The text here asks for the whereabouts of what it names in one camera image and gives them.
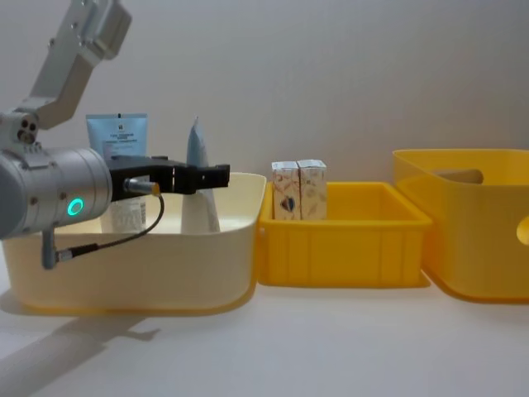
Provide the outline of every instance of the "black cable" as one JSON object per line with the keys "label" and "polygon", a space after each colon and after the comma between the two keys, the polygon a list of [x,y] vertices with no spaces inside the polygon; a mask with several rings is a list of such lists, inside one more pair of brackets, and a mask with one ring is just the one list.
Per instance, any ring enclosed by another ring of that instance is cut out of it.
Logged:
{"label": "black cable", "polygon": [[89,254],[90,252],[104,250],[105,248],[111,248],[113,246],[120,246],[121,244],[125,244],[126,242],[131,242],[133,240],[136,240],[152,232],[152,230],[158,226],[158,223],[160,223],[162,217],[164,216],[164,212],[165,212],[164,198],[160,195],[158,196],[158,199],[160,201],[160,213],[158,214],[158,217],[153,222],[153,224],[150,225],[145,230],[142,230],[141,232],[137,234],[133,234],[132,236],[125,237],[120,240],[115,240],[114,242],[108,242],[107,244],[88,244],[86,246],[74,246],[72,248],[68,248],[67,250],[58,252],[57,261],[58,262],[67,261],[70,259],[74,259],[76,256]]}

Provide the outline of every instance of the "green led ring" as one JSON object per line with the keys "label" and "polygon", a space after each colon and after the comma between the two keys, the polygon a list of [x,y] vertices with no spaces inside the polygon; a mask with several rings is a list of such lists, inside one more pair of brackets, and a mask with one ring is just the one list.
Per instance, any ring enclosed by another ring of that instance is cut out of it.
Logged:
{"label": "green led ring", "polygon": [[84,201],[81,198],[74,198],[68,206],[68,215],[75,217],[83,211]]}

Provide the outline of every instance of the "white table surface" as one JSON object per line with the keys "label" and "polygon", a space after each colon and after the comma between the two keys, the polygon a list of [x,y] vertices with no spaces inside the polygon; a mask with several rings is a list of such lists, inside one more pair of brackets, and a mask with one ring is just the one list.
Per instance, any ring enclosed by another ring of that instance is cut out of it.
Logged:
{"label": "white table surface", "polygon": [[38,317],[1,254],[1,396],[529,395],[529,306],[259,286],[210,317]]}

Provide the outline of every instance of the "cream plastic bin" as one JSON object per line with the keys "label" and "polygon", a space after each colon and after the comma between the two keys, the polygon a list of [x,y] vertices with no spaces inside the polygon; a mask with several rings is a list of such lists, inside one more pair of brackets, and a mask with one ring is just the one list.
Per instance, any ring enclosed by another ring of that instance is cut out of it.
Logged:
{"label": "cream plastic bin", "polygon": [[[137,241],[41,266],[38,235],[5,241],[12,290],[33,309],[57,313],[116,311],[215,313],[246,302],[255,288],[254,247],[266,178],[232,174],[215,189],[220,233],[180,234],[182,196],[165,195],[160,225]],[[147,199],[147,224],[157,217],[157,198]],[[122,237],[102,234],[98,219],[57,229],[59,249]]]}

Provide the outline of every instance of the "bin handle hole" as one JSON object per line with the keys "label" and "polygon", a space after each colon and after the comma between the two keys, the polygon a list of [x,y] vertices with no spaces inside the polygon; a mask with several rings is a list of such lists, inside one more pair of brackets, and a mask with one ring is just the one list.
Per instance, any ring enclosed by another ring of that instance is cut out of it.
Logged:
{"label": "bin handle hole", "polygon": [[516,236],[521,244],[529,246],[529,217],[522,219],[516,228]]}

